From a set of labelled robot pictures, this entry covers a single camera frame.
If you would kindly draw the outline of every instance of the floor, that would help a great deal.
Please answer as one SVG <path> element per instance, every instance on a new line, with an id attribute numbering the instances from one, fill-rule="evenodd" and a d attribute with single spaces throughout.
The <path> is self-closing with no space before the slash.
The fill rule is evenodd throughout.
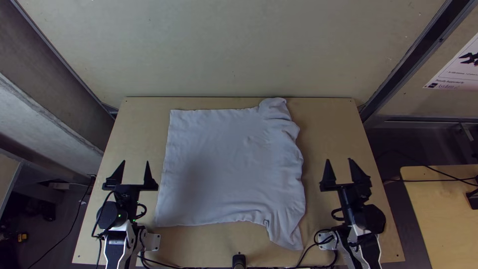
<path id="1" fill-rule="evenodd" d="M 367 136 L 382 179 L 397 177 L 399 176 L 400 167 L 420 165 L 418 162 L 427 165 L 477 162 L 472 157 L 466 136 L 457 128 L 373 129 L 367 132 Z M 399 150 L 413 159 L 397 154 L 394 150 Z M 397 224 L 406 261 L 383 264 L 383 268 L 431 268 L 420 229 L 404 185 L 400 182 L 393 182 L 386 184 L 384 187 Z M 27 268 L 33 260 L 37 259 L 37 255 L 28 255 L 28 253 L 33 251 L 31 248 L 35 249 L 34 253 L 41 253 L 41 250 L 49 248 L 62 235 L 68 232 L 76 214 L 81 195 L 82 193 L 75 192 L 65 196 L 64 202 L 57 209 L 58 218 L 55 222 L 45 223 L 44 220 L 37 217 L 22 223 L 25 229 L 28 229 L 30 232 L 31 241 L 28 245 L 20 245 L 17 249 L 20 257 L 26 257 L 25 259 L 20 259 L 21 268 Z M 80 217 L 69 238 L 32 269 L 95 268 L 95 266 L 70 264 L 85 209 L 85 205 L 81 206 Z"/>

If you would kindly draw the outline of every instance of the poster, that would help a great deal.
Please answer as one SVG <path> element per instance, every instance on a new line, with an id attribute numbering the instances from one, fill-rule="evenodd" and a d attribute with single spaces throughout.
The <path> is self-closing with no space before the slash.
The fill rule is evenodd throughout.
<path id="1" fill-rule="evenodd" d="M 423 88 L 478 90 L 478 33 Z"/>

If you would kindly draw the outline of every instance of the white t-shirt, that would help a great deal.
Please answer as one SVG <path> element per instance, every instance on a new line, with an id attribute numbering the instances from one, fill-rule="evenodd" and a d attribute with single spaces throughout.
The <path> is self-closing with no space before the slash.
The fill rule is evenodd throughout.
<path id="1" fill-rule="evenodd" d="M 156 225 L 249 221 L 276 244 L 303 249 L 298 133 L 282 98 L 248 109 L 171 110 Z"/>

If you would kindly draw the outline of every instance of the metal frame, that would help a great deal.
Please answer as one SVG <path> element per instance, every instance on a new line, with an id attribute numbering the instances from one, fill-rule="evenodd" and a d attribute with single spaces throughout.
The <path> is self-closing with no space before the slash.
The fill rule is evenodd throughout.
<path id="1" fill-rule="evenodd" d="M 93 97 L 93 99 L 100 104 L 100 106 L 110 115 L 110 117 L 114 120 L 115 118 L 111 115 L 111 113 L 108 111 L 108 109 L 103 106 L 103 103 L 98 99 L 98 97 L 91 91 L 91 89 L 86 85 L 86 83 L 78 76 L 78 74 L 73 70 L 73 68 L 65 61 L 63 56 L 56 50 L 56 48 L 53 46 L 53 44 L 50 43 L 48 38 L 46 38 L 45 34 L 38 28 L 38 26 L 33 22 L 33 20 L 28 16 L 26 11 L 22 8 L 20 3 L 18 3 L 16 0 L 10 0 L 10 2 L 15 6 L 15 8 L 20 12 L 20 14 L 25 18 L 25 20 L 30 24 L 30 26 L 35 30 L 35 32 L 40 36 L 41 40 L 50 48 L 50 50 L 55 54 L 55 56 L 60 60 L 60 62 L 70 71 L 70 73 L 73 75 L 73 77 L 85 88 L 85 90 Z"/>
<path id="2" fill-rule="evenodd" d="M 366 128 L 392 118 L 379 117 L 377 112 L 408 82 L 477 3 L 478 0 L 447 0 L 443 4 L 398 65 L 360 110 L 360 117 Z"/>
<path id="3" fill-rule="evenodd" d="M 447 129 L 460 124 L 469 127 L 477 126 L 478 119 L 462 119 L 462 118 L 412 118 L 412 117 L 382 117 L 375 116 L 374 128 L 443 128 Z"/>
<path id="4" fill-rule="evenodd" d="M 69 177 L 66 177 L 56 171 L 51 171 L 51 170 L 48 170 L 47 168 L 44 168 L 36 163 L 33 163 L 29 160 L 26 160 L 22 157 L 19 157 L 13 153 L 10 153 L 2 148 L 0 148 L 0 153 L 11 158 L 11 159 L 14 159 L 16 161 L 18 161 L 19 163 L 21 163 L 21 168 L 24 168 L 24 169 L 32 169 L 32 170 L 35 170 L 35 171 L 38 171 L 40 173 L 43 173 L 44 175 L 46 176 L 49 176 L 51 178 L 57 178 L 57 179 L 61 179 L 63 181 L 66 181 L 68 183 L 78 183 L 78 184 L 81 184 L 81 183 L 87 183 L 90 181 L 88 177 L 84 176 L 84 175 L 80 175 L 80 174 L 77 174 L 75 175 L 74 177 L 72 178 L 69 178 Z M 43 179 L 39 179 L 39 180 L 32 180 L 32 181 L 28 181 L 28 182 L 24 182 L 22 183 L 22 185 L 25 185 L 25 184 L 31 184 L 31 183 L 37 183 L 37 182 L 42 182 L 44 181 Z"/>

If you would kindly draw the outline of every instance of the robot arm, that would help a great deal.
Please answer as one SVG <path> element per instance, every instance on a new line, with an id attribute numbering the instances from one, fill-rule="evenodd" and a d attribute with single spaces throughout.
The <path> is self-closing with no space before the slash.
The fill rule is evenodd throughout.
<path id="1" fill-rule="evenodd" d="M 160 235 L 148 233 L 145 226 L 136 223 L 146 214 L 146 207 L 138 202 L 139 192 L 158 190 L 149 163 L 146 163 L 143 185 L 121 184 L 124 164 L 125 161 L 102 186 L 103 190 L 111 191 L 109 195 L 113 194 L 115 201 L 105 201 L 97 212 L 97 224 L 103 229 L 100 235 L 106 242 L 106 269 L 135 269 L 138 253 L 157 251 L 161 240 Z M 144 208 L 139 215 L 136 214 L 138 206 Z"/>
<path id="2" fill-rule="evenodd" d="M 332 217 L 343 223 L 319 233 L 316 240 L 333 236 L 321 248 L 339 251 L 350 269 L 381 269 L 378 235 L 385 228 L 385 215 L 375 205 L 364 205 L 372 194 L 370 177 L 350 158 L 349 166 L 352 183 L 337 184 L 330 161 L 326 162 L 320 190 L 338 192 L 341 207 L 332 211 Z M 335 216 L 339 211 L 342 218 Z"/>

